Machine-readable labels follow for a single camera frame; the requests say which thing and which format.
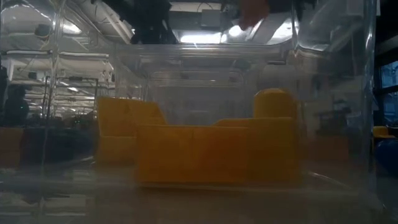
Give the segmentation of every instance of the clear plastic container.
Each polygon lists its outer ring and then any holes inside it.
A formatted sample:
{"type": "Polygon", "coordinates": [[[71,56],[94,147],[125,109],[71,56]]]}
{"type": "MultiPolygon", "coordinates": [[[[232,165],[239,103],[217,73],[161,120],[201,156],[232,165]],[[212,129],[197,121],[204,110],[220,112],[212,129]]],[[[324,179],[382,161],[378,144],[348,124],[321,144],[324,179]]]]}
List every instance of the clear plastic container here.
{"type": "Polygon", "coordinates": [[[179,44],[126,45],[98,32],[90,1],[5,2],[0,222],[383,223],[375,5],[271,1],[244,31],[170,17],[179,44]],[[28,115],[10,117],[22,91],[28,115]]]}

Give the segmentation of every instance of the window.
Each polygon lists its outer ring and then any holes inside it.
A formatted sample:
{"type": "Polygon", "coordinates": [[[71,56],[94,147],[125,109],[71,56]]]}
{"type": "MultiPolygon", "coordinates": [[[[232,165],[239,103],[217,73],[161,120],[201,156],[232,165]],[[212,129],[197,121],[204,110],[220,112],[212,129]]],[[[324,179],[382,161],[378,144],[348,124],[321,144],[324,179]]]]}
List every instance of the window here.
{"type": "Polygon", "coordinates": [[[379,86],[375,96],[381,107],[383,124],[398,123],[398,61],[379,67],[379,86]]]}
{"type": "Polygon", "coordinates": [[[382,88],[398,85],[398,61],[380,68],[382,88]]]}

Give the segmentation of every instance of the yellow cylinder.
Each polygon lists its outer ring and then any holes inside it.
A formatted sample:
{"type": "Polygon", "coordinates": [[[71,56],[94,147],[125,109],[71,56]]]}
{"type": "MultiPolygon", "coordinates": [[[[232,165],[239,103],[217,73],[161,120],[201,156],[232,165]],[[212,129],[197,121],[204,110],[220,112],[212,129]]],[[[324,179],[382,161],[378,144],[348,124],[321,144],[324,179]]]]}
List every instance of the yellow cylinder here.
{"type": "Polygon", "coordinates": [[[297,119],[297,103],[293,97],[278,88],[261,90],[254,97],[254,118],[297,119]]]}

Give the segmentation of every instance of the yellow rectangular block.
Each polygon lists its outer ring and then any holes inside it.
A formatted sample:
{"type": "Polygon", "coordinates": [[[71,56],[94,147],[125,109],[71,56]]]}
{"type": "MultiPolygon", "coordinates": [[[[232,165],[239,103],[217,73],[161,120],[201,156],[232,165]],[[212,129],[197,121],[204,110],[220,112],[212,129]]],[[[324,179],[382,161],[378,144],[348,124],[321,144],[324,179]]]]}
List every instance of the yellow rectangular block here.
{"type": "Polygon", "coordinates": [[[20,151],[23,128],[0,128],[0,151],[20,151]]]}
{"type": "Polygon", "coordinates": [[[156,103],[117,98],[98,98],[101,136],[135,136],[138,124],[166,124],[156,103]]]}
{"type": "Polygon", "coordinates": [[[19,151],[0,151],[0,168],[17,168],[20,161],[19,151]]]}
{"type": "Polygon", "coordinates": [[[136,179],[187,184],[299,184],[298,140],[292,118],[231,119],[212,127],[139,126],[136,179]]]}
{"type": "Polygon", "coordinates": [[[140,126],[139,182],[243,183],[247,129],[140,126]]]}
{"type": "Polygon", "coordinates": [[[248,182],[299,183],[301,158],[299,134],[292,118],[224,119],[216,126],[249,128],[248,182]]]}
{"type": "Polygon", "coordinates": [[[135,148],[135,137],[101,136],[95,154],[96,165],[130,166],[134,162],[135,148]]]}

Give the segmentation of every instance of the person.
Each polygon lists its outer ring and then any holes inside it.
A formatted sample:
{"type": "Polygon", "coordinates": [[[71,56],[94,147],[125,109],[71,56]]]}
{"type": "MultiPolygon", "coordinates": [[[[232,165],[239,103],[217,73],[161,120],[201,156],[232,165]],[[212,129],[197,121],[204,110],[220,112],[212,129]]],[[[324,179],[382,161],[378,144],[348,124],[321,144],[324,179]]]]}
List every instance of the person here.
{"type": "Polygon", "coordinates": [[[239,26],[242,30],[255,26],[261,19],[269,15],[268,0],[241,0],[241,19],[239,26]]]}
{"type": "Polygon", "coordinates": [[[23,126],[29,114],[29,105],[25,97],[25,88],[22,85],[11,89],[4,105],[4,124],[6,126],[23,126]]]}

